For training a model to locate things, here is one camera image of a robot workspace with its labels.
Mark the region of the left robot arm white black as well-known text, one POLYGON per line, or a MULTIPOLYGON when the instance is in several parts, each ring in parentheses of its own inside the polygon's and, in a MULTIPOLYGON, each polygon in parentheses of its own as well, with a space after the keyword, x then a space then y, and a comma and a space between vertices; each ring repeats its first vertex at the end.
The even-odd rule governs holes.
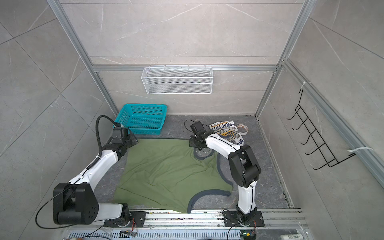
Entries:
POLYGON ((133 221, 127 204, 99 203, 94 190, 107 171, 137 142, 129 128, 113 129, 109 142, 96 158, 68 183, 54 188, 53 221, 57 225, 125 227, 133 221))

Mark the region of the white tank top navy trim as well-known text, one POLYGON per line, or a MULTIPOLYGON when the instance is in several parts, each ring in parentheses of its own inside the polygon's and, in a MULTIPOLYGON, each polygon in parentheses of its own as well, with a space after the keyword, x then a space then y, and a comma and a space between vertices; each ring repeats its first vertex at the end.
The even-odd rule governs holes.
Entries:
POLYGON ((245 141, 233 121, 216 122, 209 125, 210 129, 228 142, 243 146, 245 141))

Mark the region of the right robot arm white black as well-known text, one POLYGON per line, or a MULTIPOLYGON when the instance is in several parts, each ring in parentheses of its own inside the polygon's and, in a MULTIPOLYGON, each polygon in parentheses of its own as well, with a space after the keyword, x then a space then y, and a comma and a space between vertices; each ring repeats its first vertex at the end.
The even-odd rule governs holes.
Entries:
POLYGON ((190 128, 193 133, 190 136, 190 147, 212 149, 229 162, 232 179, 238 185, 239 200, 235 212, 223 212, 224 218, 230 221, 228 225, 256 226, 259 222, 262 227, 262 215, 257 211, 255 203, 256 185, 262 170, 252 148, 223 139, 212 130, 205 129, 201 122, 193 122, 190 128))

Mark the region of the green tank top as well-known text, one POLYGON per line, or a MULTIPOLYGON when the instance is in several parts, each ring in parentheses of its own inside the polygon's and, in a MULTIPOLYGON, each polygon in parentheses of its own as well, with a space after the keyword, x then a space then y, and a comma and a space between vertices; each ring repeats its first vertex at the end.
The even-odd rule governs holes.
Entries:
POLYGON ((140 139, 130 148, 113 202, 191 213, 207 195, 233 190, 218 170, 218 153, 204 157, 181 139, 140 139))

